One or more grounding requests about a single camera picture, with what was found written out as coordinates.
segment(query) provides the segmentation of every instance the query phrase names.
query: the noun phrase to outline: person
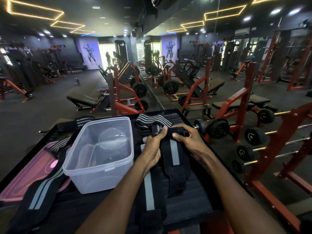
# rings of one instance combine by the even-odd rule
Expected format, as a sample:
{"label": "person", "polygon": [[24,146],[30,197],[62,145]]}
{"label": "person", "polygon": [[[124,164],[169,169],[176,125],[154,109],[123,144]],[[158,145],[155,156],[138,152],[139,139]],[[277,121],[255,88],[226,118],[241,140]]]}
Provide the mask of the person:
{"label": "person", "polygon": [[168,58],[168,56],[170,56],[170,59],[173,57],[174,53],[173,53],[172,49],[174,46],[175,46],[175,42],[169,42],[169,44],[167,45],[167,47],[166,47],[166,49],[167,49],[166,59]]}
{"label": "person", "polygon": [[110,67],[112,65],[110,54],[108,52],[106,52],[105,56],[106,56],[106,60],[107,60],[107,67]]}
{"label": "person", "polygon": [[[235,234],[286,234],[283,228],[232,177],[205,145],[197,129],[185,124],[173,127],[183,127],[189,133],[189,137],[176,133],[173,133],[172,137],[184,143],[193,158],[210,171]],[[76,234],[123,234],[126,232],[138,189],[149,169],[161,157],[159,144],[166,136],[167,130],[164,126],[155,137],[147,137],[142,154],[115,189],[84,221]]]}
{"label": "person", "polygon": [[86,49],[89,53],[88,58],[89,58],[89,61],[91,62],[91,65],[93,65],[91,58],[93,58],[94,62],[96,63],[96,59],[94,58],[94,55],[93,55],[94,49],[91,48],[88,43],[87,43],[87,46],[84,45],[83,48]]}

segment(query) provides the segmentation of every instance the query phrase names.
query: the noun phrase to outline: pink container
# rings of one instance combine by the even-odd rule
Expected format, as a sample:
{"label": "pink container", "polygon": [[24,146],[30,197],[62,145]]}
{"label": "pink container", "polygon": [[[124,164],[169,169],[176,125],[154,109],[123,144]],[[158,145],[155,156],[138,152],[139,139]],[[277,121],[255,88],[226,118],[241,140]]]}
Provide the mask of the pink container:
{"label": "pink container", "polygon": [[[57,141],[47,144],[45,147],[51,147]],[[29,163],[18,173],[10,184],[0,194],[0,200],[5,202],[20,201],[28,187],[37,180],[45,178],[56,166],[55,159],[49,152],[42,148]],[[61,185],[58,192],[64,190],[70,183],[68,177]]]}

